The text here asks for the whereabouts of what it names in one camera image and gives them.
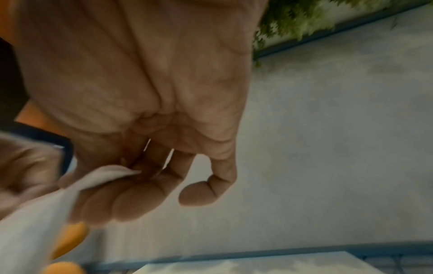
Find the human palm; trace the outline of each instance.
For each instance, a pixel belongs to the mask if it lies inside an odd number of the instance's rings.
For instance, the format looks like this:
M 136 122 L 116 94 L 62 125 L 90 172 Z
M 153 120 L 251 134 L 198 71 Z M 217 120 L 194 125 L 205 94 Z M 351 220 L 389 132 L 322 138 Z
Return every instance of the human palm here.
M 16 8 L 16 52 L 31 98 L 69 134 L 78 159 L 64 186 L 121 163 L 142 173 L 84 192 L 73 220 L 130 220 L 157 207 L 196 154 L 207 181 L 184 205 L 236 180 L 236 135 L 252 40 L 265 0 L 45 0 Z M 169 153 L 173 155 L 163 169 Z

